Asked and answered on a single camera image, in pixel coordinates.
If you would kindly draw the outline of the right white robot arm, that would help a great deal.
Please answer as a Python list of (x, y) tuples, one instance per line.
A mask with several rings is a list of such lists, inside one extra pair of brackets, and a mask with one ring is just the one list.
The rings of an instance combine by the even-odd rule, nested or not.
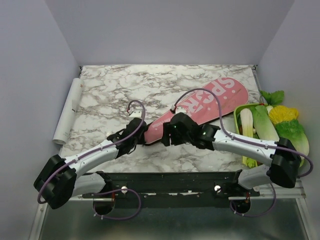
[(163, 124), (161, 142), (166, 147), (191, 144), (198, 149), (230, 152), (260, 162), (260, 166), (241, 170), (230, 183), (230, 191), (241, 196), (265, 184), (292, 189), (296, 185), (301, 157), (290, 140), (261, 140), (226, 131), (221, 126), (198, 125), (185, 113), (175, 114)]

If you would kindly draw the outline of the white shuttlecock tube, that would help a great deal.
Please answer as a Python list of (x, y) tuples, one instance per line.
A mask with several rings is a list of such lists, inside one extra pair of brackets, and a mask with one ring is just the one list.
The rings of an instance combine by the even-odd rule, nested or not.
[(74, 78), (64, 103), (52, 141), (58, 145), (67, 143), (71, 127), (74, 124), (75, 113), (83, 92), (84, 81)]

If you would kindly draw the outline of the pink racket bag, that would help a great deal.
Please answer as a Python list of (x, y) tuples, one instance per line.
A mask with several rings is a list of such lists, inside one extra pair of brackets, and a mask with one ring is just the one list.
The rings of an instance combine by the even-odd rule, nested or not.
[[(204, 90), (197, 90), (177, 104), (177, 106), (184, 107), (187, 111), (186, 114), (199, 125), (213, 122), (219, 118), (217, 100), (220, 101), (223, 116), (233, 112), (237, 106), (244, 105), (249, 100), (248, 90), (234, 78), (217, 78), (203, 88), (212, 91), (217, 99)], [(151, 145), (161, 140), (163, 123), (169, 122), (173, 116), (174, 114), (171, 111), (167, 111), (153, 121), (144, 133), (145, 143)]]

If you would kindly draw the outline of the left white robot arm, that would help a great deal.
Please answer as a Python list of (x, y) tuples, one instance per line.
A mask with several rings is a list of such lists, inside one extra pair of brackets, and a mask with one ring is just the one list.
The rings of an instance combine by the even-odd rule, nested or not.
[(58, 209), (75, 196), (97, 194), (101, 198), (107, 197), (111, 185), (104, 174), (91, 170), (132, 152), (144, 141), (146, 130), (146, 122), (135, 117), (124, 129), (89, 150), (68, 157), (52, 156), (33, 184), (38, 191), (37, 202)]

